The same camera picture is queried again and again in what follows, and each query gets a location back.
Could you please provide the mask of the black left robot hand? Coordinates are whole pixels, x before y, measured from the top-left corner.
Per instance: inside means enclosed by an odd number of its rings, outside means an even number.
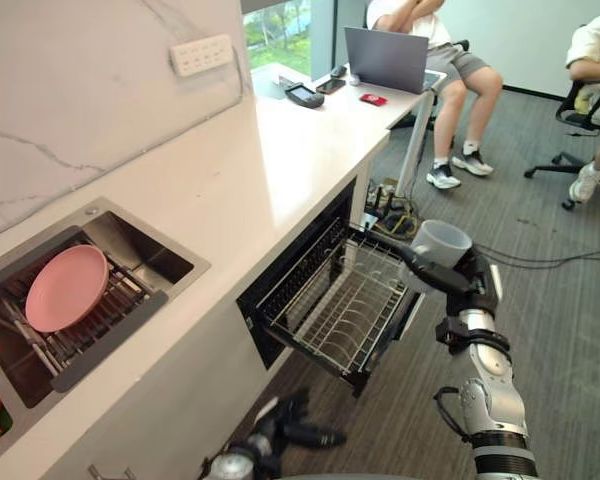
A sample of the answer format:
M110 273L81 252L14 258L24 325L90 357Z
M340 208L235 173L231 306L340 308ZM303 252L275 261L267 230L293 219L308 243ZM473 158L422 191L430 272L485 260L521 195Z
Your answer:
M344 432L309 423L308 406L309 388L301 387L288 396L272 398L256 415L249 438L266 441L259 465L270 477L281 477L282 454L290 444L326 450L346 442Z

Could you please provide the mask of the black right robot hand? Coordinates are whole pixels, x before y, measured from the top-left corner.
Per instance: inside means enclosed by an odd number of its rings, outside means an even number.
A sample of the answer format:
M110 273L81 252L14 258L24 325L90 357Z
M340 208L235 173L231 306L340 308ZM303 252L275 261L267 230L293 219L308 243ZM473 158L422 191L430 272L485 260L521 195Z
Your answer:
M412 242L372 230L366 231L365 237L403 262L402 277L406 283L423 293L443 293L449 315L457 316L469 309L496 314L499 295L490 263L458 227L426 221Z

